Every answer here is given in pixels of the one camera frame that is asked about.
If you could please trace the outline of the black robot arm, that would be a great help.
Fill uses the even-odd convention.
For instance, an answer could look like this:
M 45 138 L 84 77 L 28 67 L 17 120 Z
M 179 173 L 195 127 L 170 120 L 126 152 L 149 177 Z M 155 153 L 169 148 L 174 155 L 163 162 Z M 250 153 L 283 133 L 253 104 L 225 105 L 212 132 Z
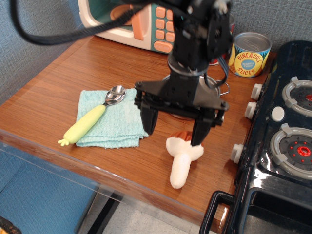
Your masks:
M 223 55 L 233 41 L 230 32 L 229 0 L 158 0 L 156 4 L 173 12 L 175 41 L 168 55 L 170 75 L 161 81 L 135 84 L 135 104 L 141 111 L 145 132 L 152 134 L 158 112 L 192 118 L 191 145 L 202 143 L 210 129 L 222 124 L 229 104 L 214 94 L 217 84 L 207 80 L 212 60 L 217 59 L 225 74 L 229 69 Z

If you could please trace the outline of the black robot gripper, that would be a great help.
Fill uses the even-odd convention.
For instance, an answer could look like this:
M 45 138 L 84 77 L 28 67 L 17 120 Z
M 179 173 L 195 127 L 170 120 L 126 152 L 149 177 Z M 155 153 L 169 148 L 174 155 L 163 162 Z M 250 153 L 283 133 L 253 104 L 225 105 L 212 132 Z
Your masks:
M 221 99 L 220 87 L 227 82 L 229 70 L 223 68 L 224 78 L 213 80 L 207 71 L 180 71 L 159 81 L 139 81 L 135 84 L 144 131 L 152 135 L 158 112 L 167 112 L 195 121 L 191 145 L 200 145 L 211 127 L 222 125 L 229 104 Z

